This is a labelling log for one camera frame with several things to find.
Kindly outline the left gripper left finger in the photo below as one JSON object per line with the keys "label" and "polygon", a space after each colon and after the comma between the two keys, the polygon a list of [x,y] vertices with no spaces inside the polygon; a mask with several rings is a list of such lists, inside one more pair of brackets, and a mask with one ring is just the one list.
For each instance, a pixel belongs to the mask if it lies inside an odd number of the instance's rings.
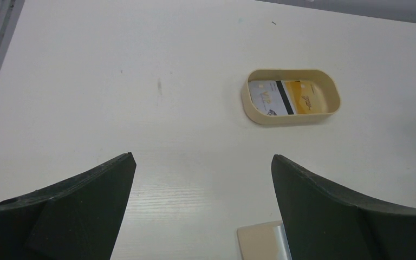
{"label": "left gripper left finger", "polygon": [[110,259],[136,166],[124,153],[0,202],[0,259]]}

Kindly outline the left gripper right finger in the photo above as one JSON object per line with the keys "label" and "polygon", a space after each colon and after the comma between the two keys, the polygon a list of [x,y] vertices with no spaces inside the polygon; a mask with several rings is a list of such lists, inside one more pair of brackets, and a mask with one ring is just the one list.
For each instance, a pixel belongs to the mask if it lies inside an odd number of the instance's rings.
{"label": "left gripper right finger", "polygon": [[356,192],[282,155],[271,175],[292,259],[416,259],[416,208]]}

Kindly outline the beige leather card holder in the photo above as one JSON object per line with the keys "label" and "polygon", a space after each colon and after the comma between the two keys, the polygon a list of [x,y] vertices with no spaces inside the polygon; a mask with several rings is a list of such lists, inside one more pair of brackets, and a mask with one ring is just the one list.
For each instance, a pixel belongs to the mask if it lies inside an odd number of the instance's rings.
{"label": "beige leather card holder", "polygon": [[282,221],[240,227],[237,238],[242,259],[292,259]]}

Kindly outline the gold VIP card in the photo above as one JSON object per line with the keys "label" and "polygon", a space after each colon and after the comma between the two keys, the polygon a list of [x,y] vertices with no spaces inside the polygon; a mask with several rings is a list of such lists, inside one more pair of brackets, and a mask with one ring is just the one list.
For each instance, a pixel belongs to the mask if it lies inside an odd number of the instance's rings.
{"label": "gold VIP card", "polygon": [[291,98],[296,114],[320,114],[323,106],[315,85],[310,81],[285,81],[285,90]]}

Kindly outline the silver VIP card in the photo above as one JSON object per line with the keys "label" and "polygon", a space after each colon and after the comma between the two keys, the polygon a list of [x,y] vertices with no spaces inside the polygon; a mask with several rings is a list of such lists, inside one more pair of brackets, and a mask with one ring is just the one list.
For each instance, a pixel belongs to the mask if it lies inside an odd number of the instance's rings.
{"label": "silver VIP card", "polygon": [[283,110],[275,81],[250,81],[248,89],[252,103],[263,114],[277,116]]}

